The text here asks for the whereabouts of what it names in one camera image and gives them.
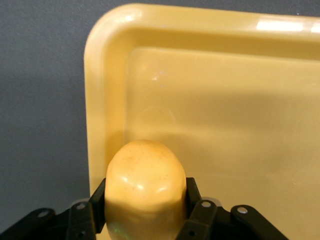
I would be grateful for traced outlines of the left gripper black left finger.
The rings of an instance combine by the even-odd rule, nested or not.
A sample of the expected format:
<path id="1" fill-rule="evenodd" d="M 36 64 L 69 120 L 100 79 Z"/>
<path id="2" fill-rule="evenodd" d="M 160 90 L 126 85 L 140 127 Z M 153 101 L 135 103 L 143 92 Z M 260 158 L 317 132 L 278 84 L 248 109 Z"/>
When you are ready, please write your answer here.
<path id="1" fill-rule="evenodd" d="M 31 211 L 0 234 L 2 240 L 95 240 L 106 223 L 103 179 L 89 200 L 60 214 L 51 208 Z"/>

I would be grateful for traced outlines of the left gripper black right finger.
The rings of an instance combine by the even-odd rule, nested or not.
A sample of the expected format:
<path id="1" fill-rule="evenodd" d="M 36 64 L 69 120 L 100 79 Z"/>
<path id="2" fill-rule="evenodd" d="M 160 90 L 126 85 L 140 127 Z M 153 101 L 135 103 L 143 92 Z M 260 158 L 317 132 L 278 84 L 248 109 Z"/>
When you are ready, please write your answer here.
<path id="1" fill-rule="evenodd" d="M 286 240 L 287 237 L 249 205 L 225 210 L 215 198 L 201 197 L 196 180 L 186 178 L 186 213 L 177 240 Z"/>

